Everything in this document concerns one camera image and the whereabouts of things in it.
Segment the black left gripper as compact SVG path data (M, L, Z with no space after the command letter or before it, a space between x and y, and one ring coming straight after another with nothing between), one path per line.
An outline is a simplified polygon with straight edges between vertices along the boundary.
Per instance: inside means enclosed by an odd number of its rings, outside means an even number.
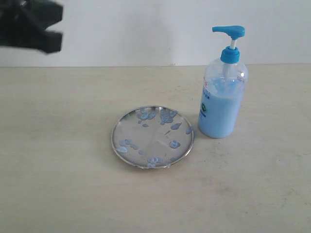
M54 0L2 0L0 2L0 45L60 52L63 34L42 32L63 19L64 6Z

